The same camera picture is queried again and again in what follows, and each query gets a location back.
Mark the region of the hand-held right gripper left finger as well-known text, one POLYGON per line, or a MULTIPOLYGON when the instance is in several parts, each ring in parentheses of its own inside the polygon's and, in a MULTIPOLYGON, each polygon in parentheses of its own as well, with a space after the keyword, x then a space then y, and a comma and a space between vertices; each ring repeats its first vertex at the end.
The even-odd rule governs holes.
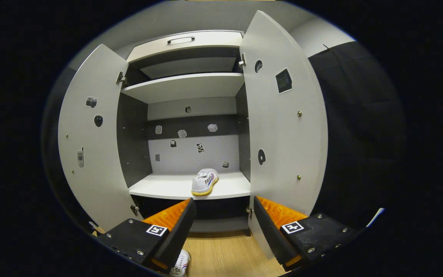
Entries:
POLYGON ((197 216, 188 198, 147 219, 126 219, 97 238, 139 266, 167 274, 175 265, 197 216))

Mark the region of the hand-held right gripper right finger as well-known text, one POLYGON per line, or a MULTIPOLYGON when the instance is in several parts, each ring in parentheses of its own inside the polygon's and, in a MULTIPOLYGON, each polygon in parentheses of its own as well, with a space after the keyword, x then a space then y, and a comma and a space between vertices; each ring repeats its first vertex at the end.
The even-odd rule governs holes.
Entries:
POLYGON ((286 272, 320 263, 360 235, 322 213, 307 216, 260 196, 254 196, 253 205, 264 238, 286 272))

